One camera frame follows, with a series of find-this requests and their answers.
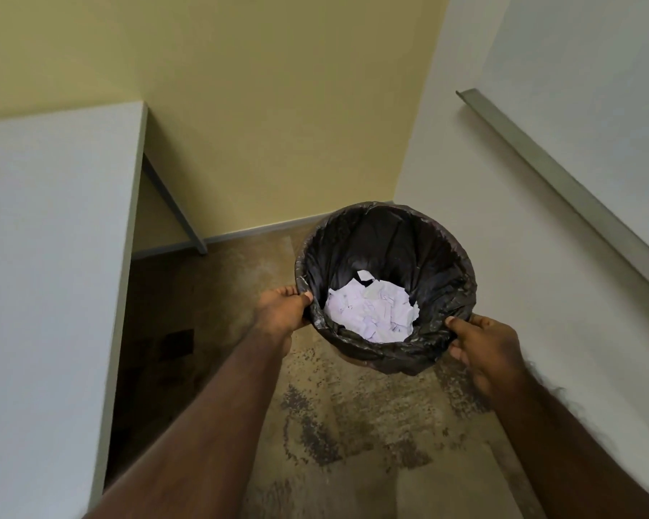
forearm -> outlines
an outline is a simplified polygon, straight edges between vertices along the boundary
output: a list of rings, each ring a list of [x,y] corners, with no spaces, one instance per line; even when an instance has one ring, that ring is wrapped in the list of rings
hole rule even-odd
[[[549,518],[649,517],[649,494],[530,375],[491,399]]]
[[[90,516],[235,516],[281,362],[279,343],[253,329]]]

stained floor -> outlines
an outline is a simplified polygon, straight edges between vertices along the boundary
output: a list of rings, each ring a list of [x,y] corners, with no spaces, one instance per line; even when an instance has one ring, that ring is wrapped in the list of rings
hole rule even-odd
[[[293,283],[312,226],[134,261],[107,481],[187,406],[251,321]],[[544,518],[495,414],[446,356],[409,377],[293,337],[267,412],[245,518]]]

black garbage bag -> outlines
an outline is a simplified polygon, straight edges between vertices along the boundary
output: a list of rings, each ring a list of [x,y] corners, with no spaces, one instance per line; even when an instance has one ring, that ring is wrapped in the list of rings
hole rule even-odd
[[[344,287],[359,270],[402,286],[420,314],[403,342],[369,342],[324,313],[329,288]],[[306,316],[344,355],[382,373],[416,375],[435,364],[455,338],[444,325],[467,320],[476,305],[476,276],[454,236],[405,205],[363,202],[339,209],[305,239],[295,261],[298,291],[314,300]]]

white desk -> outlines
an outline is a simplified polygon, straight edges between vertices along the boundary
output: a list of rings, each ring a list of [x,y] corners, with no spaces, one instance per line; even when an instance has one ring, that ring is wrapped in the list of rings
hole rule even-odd
[[[0,121],[0,518],[102,493],[146,117]]]

